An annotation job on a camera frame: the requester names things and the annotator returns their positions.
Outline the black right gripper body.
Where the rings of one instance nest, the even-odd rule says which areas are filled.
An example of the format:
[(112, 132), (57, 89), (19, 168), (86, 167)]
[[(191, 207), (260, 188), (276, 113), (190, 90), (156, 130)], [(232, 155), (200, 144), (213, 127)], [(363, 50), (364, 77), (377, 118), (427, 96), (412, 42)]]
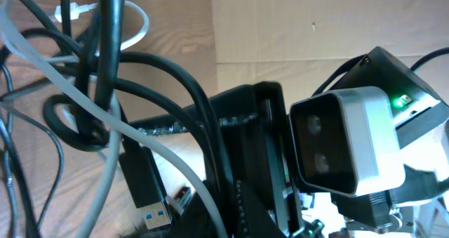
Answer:
[(227, 234), (236, 234), (237, 180), (245, 181), (281, 231), (297, 237), (304, 231), (301, 201), (294, 178), (287, 178), (292, 143), (288, 139), (286, 111), (280, 84), (263, 81), (244, 84), (205, 101), (214, 111), (227, 154), (226, 167), (233, 180), (214, 190)]

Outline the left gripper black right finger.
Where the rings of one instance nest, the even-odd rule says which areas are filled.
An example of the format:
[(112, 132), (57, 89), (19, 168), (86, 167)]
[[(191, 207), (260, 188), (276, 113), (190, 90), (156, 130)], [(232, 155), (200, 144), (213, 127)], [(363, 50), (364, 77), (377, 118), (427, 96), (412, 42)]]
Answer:
[(236, 199), (238, 206), (236, 237), (277, 238), (281, 236), (281, 231), (251, 186), (245, 181), (237, 180)]

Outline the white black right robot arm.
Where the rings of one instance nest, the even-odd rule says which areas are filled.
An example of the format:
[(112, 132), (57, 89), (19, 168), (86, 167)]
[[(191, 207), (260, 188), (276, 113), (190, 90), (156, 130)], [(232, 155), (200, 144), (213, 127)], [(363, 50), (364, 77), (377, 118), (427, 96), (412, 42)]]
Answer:
[(405, 164), (400, 151), (448, 120), (448, 105), (381, 47), (341, 65), (307, 99), (285, 106), (281, 85), (241, 85), (197, 105), (135, 122), (153, 134), (180, 123), (222, 139), (217, 162), (232, 175), (238, 237), (303, 231), (299, 195), (328, 192), (345, 217), (373, 230), (400, 221), (397, 208), (448, 189)]

